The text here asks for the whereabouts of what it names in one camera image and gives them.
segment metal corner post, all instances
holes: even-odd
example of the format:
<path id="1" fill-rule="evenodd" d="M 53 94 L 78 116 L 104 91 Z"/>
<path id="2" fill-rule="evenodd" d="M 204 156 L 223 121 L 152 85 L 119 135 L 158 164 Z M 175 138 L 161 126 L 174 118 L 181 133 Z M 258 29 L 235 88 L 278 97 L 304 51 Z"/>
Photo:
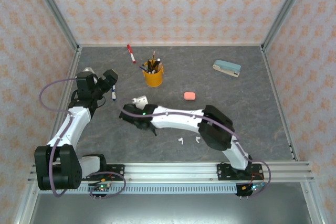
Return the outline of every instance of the metal corner post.
<path id="1" fill-rule="evenodd" d="M 78 44 L 75 40 L 74 35 L 72 34 L 70 28 L 68 27 L 62 13 L 60 12 L 58 6 L 56 5 L 55 0 L 45 0 L 47 6 L 49 7 L 51 13 L 53 14 L 54 18 L 56 19 L 56 22 L 58 23 L 59 27 L 61 28 L 62 32 L 64 33 L 64 36 L 67 38 L 70 46 L 77 50 Z"/>
<path id="2" fill-rule="evenodd" d="M 271 26 L 266 39 L 263 43 L 263 51 L 266 51 L 267 48 L 270 46 L 270 44 L 272 43 L 273 39 L 275 38 L 276 34 L 278 33 L 278 31 L 281 28 L 282 23 L 285 21 L 288 13 L 290 12 L 293 4 L 295 3 L 296 0 L 285 0 L 278 16 L 276 17 L 273 25 Z"/>

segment marble surface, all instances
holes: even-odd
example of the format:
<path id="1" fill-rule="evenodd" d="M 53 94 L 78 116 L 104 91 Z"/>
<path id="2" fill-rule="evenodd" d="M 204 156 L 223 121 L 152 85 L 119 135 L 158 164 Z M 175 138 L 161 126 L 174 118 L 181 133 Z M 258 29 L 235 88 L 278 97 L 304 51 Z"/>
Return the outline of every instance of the marble surface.
<path id="1" fill-rule="evenodd" d="M 132 47 L 139 64 L 155 56 L 164 66 L 163 83 L 148 87 L 138 64 L 133 64 L 125 47 L 83 48 L 77 72 L 92 67 L 100 77 L 115 70 L 117 100 L 146 95 L 149 103 L 167 108 L 195 110 L 216 106 L 233 122 L 241 145 L 254 159 L 291 159 L 288 141 L 259 47 Z M 241 65 L 238 78 L 215 71 L 215 60 Z M 195 101 L 185 101 L 183 93 L 196 93 Z M 111 93 L 84 129 L 76 152 L 102 153 L 108 162 L 226 161 L 210 149 L 196 133 L 178 129 L 158 129 L 157 137 L 119 119 L 117 102 Z M 184 139 L 183 145 L 178 139 Z"/>

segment red marker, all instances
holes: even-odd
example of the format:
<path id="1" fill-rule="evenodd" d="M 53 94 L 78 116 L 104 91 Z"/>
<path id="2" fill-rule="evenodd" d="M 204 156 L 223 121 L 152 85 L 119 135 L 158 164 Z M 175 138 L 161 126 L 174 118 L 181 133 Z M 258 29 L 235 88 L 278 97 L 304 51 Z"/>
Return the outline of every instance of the red marker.
<path id="1" fill-rule="evenodd" d="M 136 63 L 135 58 L 133 56 L 132 48 L 130 47 L 130 45 L 127 45 L 127 48 L 128 48 L 128 52 L 130 52 L 130 54 L 131 54 L 131 58 L 132 58 L 133 63 Z"/>

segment blue marker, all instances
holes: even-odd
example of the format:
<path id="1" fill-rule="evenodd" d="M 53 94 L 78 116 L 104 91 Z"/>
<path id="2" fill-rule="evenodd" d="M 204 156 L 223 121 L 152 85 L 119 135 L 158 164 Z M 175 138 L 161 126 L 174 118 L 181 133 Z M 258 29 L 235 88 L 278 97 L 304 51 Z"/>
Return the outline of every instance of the blue marker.
<path id="1" fill-rule="evenodd" d="M 116 93 L 115 93 L 115 92 L 116 92 L 116 91 L 115 91 L 115 90 L 116 90 L 115 88 L 116 88 L 116 85 L 113 85 L 113 87 L 112 87 L 112 100 L 113 100 L 113 101 L 115 101 L 115 100 L 117 99 L 117 97 L 116 97 L 116 95 L 115 95 L 115 94 L 116 94 Z"/>

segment floral wallpaper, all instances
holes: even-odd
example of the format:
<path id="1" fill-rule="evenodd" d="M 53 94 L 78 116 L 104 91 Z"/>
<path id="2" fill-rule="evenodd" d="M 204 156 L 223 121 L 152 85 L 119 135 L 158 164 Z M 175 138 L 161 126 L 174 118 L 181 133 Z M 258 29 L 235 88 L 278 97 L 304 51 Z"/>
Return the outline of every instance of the floral wallpaper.
<path id="1" fill-rule="evenodd" d="M 74 55 L 43 0 L 0 0 L 0 223 L 13 223 L 38 145 L 54 114 L 42 87 L 67 75 Z M 56 107 L 62 86 L 46 91 Z"/>
<path id="2" fill-rule="evenodd" d="M 336 0 L 297 0 L 268 51 L 302 160 L 336 223 Z"/>
<path id="3" fill-rule="evenodd" d="M 261 44 L 285 0 L 56 0 L 79 44 Z"/>

